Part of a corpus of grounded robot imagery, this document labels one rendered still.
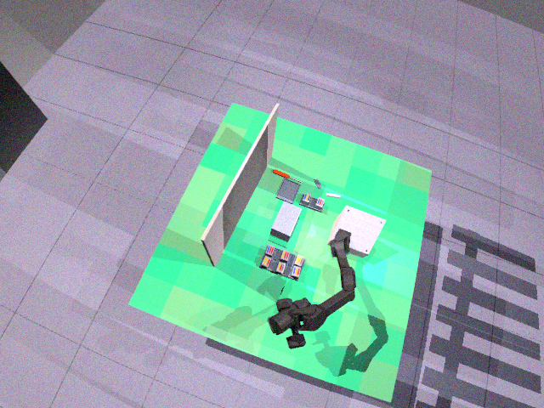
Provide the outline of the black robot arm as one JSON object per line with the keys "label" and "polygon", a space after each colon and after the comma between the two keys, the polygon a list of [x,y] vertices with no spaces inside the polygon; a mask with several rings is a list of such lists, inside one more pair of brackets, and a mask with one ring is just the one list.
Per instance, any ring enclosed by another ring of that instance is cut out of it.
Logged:
{"label": "black robot arm", "polygon": [[346,230],[338,229],[330,245],[331,255],[337,257],[339,264],[342,290],[320,304],[311,305],[306,297],[292,302],[288,310],[283,309],[267,319],[273,334],[280,335],[291,326],[294,326],[294,330],[297,331],[315,332],[324,325],[329,315],[355,299],[355,272],[354,268],[349,266],[346,256],[349,252],[351,235],[352,233]]}

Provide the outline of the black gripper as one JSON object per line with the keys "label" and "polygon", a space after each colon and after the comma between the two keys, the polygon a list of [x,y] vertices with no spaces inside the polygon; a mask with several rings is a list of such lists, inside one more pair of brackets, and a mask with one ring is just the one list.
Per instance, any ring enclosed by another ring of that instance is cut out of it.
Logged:
{"label": "black gripper", "polygon": [[[290,308],[292,302],[293,301],[290,298],[277,300],[276,306],[277,306],[277,309],[278,309],[278,313],[281,312],[283,309],[288,310]],[[306,344],[306,340],[304,338],[304,335],[302,333],[299,334],[299,332],[297,330],[294,330],[294,326],[291,326],[290,329],[292,331],[292,335],[286,338],[288,348],[289,349],[296,349],[296,348],[304,347],[304,345]]]}

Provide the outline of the dark grey flat panel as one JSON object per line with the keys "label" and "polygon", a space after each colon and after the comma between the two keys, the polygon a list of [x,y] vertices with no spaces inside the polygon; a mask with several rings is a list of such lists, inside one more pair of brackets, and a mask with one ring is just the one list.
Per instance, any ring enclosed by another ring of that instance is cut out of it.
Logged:
{"label": "dark grey flat panel", "polygon": [[201,238],[214,267],[272,157],[278,110],[276,104]]}

